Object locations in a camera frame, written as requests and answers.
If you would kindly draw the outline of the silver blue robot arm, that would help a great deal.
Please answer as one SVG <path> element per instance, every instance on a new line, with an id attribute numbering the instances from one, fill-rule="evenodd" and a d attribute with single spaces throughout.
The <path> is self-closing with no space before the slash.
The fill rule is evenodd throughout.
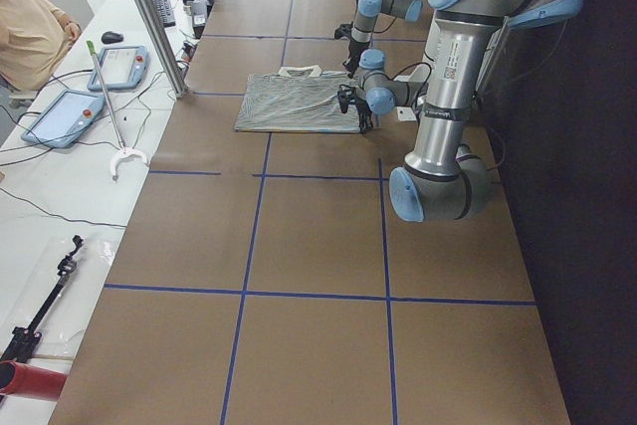
<path id="1" fill-rule="evenodd" d="M 398 106 L 419 112 L 414 148 L 389 179 L 390 199 L 403 220 L 459 220 L 480 212 L 490 197 L 484 162 L 463 141 L 472 97 L 492 35 L 502 27 L 536 28 L 570 19 L 583 0 L 358 0 L 347 29 L 347 70 L 358 76 L 358 96 L 378 115 Z M 398 82 L 370 45 L 386 14 L 416 21 L 424 6 L 438 27 L 436 53 L 425 81 Z"/>
<path id="2" fill-rule="evenodd" d="M 350 78 L 359 67 L 362 53 L 369 48 L 380 14 L 407 22 L 416 22 L 422 11 L 421 0 L 357 0 L 354 19 L 341 24 L 335 31 L 336 39 L 348 39 L 348 57 L 343 65 Z"/>

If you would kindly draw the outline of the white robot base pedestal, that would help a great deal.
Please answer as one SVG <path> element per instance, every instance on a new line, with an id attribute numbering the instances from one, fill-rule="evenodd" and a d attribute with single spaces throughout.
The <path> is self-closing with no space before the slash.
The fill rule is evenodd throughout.
<path id="1" fill-rule="evenodd" d="M 439 33 L 440 33 L 440 29 L 436 26 L 435 21 L 431 20 L 428 37 L 426 40 L 425 47 L 423 49 L 423 60 L 422 60 L 423 67 L 428 68 L 428 73 L 426 74 L 426 77 L 418 90 L 417 96 L 411 105 L 412 113 L 417 122 L 420 122 L 420 115 L 426 100 L 426 94 L 428 91 L 429 81 L 434 71 L 435 56 L 436 56 L 436 54 L 434 53 L 434 46 L 436 42 L 438 41 Z"/>

